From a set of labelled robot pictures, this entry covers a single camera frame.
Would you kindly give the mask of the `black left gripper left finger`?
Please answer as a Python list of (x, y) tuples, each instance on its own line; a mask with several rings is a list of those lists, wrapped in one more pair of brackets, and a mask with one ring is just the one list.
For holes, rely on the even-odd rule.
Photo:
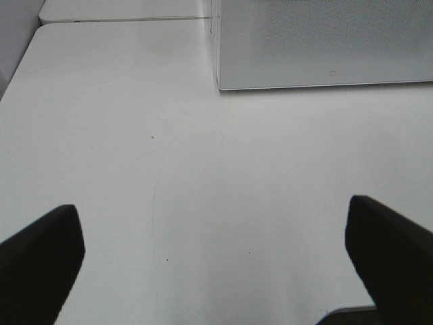
[(54, 324), (80, 272), (85, 242), (73, 204), (1, 243), (1, 323)]

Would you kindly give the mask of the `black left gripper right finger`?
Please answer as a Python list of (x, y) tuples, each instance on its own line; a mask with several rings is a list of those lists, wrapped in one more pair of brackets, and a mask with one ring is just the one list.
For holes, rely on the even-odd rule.
[(432, 323), (431, 231), (368, 196), (353, 196), (344, 240), (385, 324)]

